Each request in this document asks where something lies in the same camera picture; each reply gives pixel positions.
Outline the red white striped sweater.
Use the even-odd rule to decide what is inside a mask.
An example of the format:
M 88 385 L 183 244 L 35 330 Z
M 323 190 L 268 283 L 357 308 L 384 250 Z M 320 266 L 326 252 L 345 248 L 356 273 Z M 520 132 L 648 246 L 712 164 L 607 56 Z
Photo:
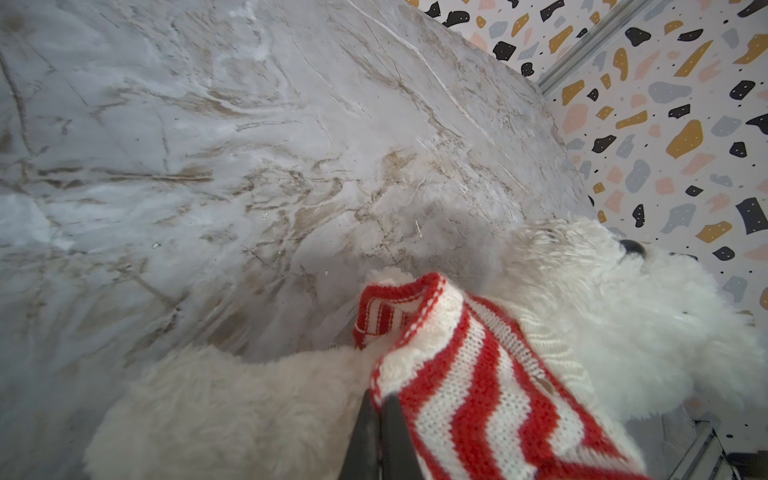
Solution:
M 377 410 L 399 403 L 426 479 L 643 479 L 642 455 L 603 412 L 570 349 L 542 324 L 439 273 L 376 272 L 359 301 Z

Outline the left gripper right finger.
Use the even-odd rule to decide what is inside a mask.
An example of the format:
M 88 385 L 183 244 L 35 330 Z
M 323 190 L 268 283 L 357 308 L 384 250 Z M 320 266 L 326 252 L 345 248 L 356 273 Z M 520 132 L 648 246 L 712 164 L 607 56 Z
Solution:
M 383 480 L 423 480 L 417 452 L 408 424 L 396 395 L 383 401 L 380 410 L 380 478 Z

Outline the white teddy bear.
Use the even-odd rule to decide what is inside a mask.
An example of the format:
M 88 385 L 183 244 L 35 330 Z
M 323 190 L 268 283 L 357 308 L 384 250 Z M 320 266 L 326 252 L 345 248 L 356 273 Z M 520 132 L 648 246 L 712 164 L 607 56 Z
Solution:
M 523 224 L 483 294 L 551 369 L 627 422 L 696 390 L 767 398 L 758 330 L 689 255 L 616 238 L 597 221 Z M 84 454 L 94 479 L 337 476 L 374 364 L 395 342 L 247 363 L 212 346 L 169 353 L 107 412 Z

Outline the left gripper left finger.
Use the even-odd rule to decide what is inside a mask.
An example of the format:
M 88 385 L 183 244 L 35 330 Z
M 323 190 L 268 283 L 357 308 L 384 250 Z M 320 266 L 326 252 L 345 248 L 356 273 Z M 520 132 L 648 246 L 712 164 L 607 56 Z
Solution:
M 338 480 L 380 479 L 380 416 L 370 390 L 363 395 Z

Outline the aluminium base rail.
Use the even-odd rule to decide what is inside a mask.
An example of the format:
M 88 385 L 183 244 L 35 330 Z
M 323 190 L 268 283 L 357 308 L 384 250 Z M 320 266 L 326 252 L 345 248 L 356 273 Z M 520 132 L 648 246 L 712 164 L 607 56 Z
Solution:
M 766 450 L 727 453 L 710 422 L 696 422 L 695 432 L 696 439 L 668 476 L 669 480 L 767 478 Z

